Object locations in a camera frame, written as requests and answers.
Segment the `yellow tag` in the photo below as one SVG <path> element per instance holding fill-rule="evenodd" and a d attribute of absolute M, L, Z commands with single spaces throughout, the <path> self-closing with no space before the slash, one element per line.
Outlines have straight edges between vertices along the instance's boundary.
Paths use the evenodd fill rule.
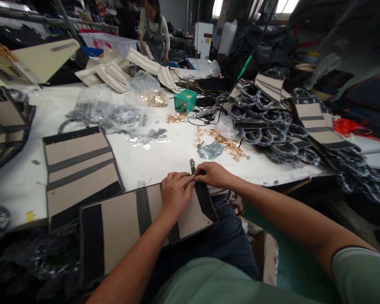
<path fill-rule="evenodd" d="M 34 211 L 30 211 L 27 213 L 27 222 L 33 222 L 34 221 Z"/>

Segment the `green shirt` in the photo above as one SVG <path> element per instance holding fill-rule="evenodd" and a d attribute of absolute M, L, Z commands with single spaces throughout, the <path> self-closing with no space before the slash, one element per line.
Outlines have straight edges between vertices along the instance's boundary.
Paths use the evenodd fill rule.
<path fill-rule="evenodd" d="M 351 247 L 332 261 L 336 285 L 345 304 L 380 304 L 380 254 Z M 161 288 L 156 303 L 317 303 L 252 280 L 214 258 L 198 258 L 180 268 Z"/>

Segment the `cardboard box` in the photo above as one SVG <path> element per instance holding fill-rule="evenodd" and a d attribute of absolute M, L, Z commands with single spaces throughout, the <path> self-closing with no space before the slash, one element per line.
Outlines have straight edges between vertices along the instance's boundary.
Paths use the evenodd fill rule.
<path fill-rule="evenodd" d="M 259 270 L 258 280 L 276 286 L 279 246 L 265 231 L 253 235 L 252 238 L 254 239 L 251 242 L 252 252 Z"/>

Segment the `green floor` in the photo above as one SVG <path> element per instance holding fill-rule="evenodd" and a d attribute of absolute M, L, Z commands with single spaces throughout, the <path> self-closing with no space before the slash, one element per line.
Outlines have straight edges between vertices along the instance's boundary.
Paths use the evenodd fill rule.
<path fill-rule="evenodd" d="M 244 218 L 270 233 L 279 245 L 277 287 L 321 303 L 342 303 L 333 282 L 307 251 L 278 231 L 254 209 L 246 210 Z"/>

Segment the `hand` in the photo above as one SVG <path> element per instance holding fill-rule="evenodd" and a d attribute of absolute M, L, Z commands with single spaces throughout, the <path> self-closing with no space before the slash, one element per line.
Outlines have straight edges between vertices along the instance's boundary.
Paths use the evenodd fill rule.
<path fill-rule="evenodd" d="M 194 177 L 189 175 L 187 172 L 172 172 L 162 181 L 162 211 L 169 213 L 176 220 L 189 204 L 194 188 Z"/>
<path fill-rule="evenodd" d="M 216 162 L 204 162 L 197 166 L 194 180 L 215 188 L 229 189 L 235 178 L 236 176 L 229 173 Z"/>

